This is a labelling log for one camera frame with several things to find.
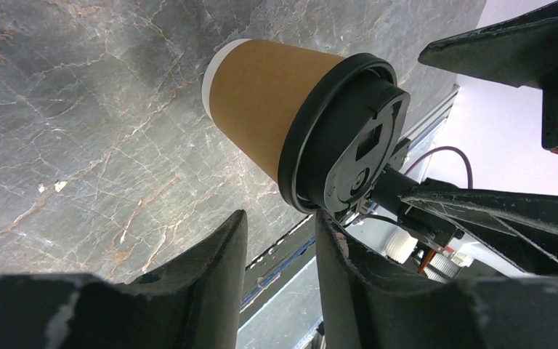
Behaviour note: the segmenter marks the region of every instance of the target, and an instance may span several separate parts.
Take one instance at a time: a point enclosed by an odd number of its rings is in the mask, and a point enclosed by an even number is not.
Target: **gray marble tabletop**
[[[485,0],[0,0],[0,272],[131,281],[235,209],[251,260],[303,215],[204,114],[213,54],[239,38],[371,52],[412,94],[407,127],[454,75],[416,62]]]

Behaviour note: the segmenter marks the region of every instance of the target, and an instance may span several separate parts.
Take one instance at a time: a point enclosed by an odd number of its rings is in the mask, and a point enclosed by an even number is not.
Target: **white speck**
[[[74,292],[67,303],[61,305],[57,313],[48,321],[46,326],[46,348],[61,348],[61,344],[69,333],[68,321],[74,317],[74,309],[80,294]]]
[[[65,188],[66,185],[67,185],[67,181],[66,180],[61,180],[61,181],[56,182],[54,184],[54,189],[57,191],[57,193],[60,193],[60,191],[62,191],[63,188]]]

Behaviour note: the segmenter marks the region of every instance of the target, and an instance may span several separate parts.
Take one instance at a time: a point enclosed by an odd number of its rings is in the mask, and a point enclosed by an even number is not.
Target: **purple cable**
[[[432,149],[430,151],[427,151],[423,156],[419,157],[418,160],[414,161],[414,163],[411,164],[411,166],[408,168],[408,170],[405,171],[405,174],[406,175],[409,174],[424,159],[426,159],[429,156],[431,156],[431,155],[433,155],[437,152],[440,152],[440,151],[453,151],[453,152],[457,153],[461,157],[461,159],[463,159],[463,162],[465,163],[465,170],[467,170],[467,188],[468,189],[473,189],[474,188],[474,174],[472,173],[472,164],[469,163],[469,159],[467,158],[467,155],[465,155],[465,153],[461,149],[455,148],[455,147],[444,146],[444,147],[439,147],[439,148],[435,148],[435,149]]]

